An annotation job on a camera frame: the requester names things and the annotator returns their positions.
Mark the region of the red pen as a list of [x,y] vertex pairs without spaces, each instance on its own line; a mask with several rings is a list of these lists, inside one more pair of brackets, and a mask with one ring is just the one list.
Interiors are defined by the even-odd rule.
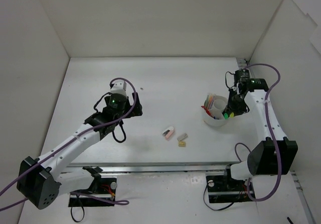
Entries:
[[207,113],[207,115],[212,116],[210,111],[204,105],[202,105],[201,108]]

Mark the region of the grey eraser block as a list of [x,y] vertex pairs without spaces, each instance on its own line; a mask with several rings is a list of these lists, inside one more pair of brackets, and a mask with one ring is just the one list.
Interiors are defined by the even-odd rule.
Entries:
[[177,140],[180,142],[180,141],[183,141],[184,139],[186,139],[187,137],[188,137],[188,134],[183,133],[177,137]]

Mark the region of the yellow pen tube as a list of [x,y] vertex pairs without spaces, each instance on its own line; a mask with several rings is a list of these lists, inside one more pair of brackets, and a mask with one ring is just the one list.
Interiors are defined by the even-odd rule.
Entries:
[[216,95],[215,94],[209,94],[208,95],[208,102],[207,102],[207,108],[211,108],[214,99],[215,99]]

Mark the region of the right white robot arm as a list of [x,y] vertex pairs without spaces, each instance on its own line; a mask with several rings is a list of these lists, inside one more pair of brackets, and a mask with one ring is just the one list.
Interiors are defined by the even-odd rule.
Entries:
[[247,159],[232,164],[230,172],[223,175],[222,184],[228,190],[235,189],[240,180],[258,175],[286,175],[298,151],[296,141],[289,140],[281,128],[270,98],[268,87],[249,90],[235,84],[230,90],[227,110],[237,115],[250,113],[255,124],[258,145]]

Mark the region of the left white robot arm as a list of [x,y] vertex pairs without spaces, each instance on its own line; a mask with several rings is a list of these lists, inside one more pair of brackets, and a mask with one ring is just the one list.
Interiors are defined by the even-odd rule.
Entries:
[[48,207],[62,194],[81,191],[96,193],[100,188],[99,167],[84,166],[75,172],[64,173],[64,169],[86,149],[113,133],[123,119],[142,115],[138,94],[132,93],[134,102],[119,93],[103,96],[106,106],[88,117],[77,131],[50,152],[33,159],[27,157],[20,165],[17,190],[37,209]]

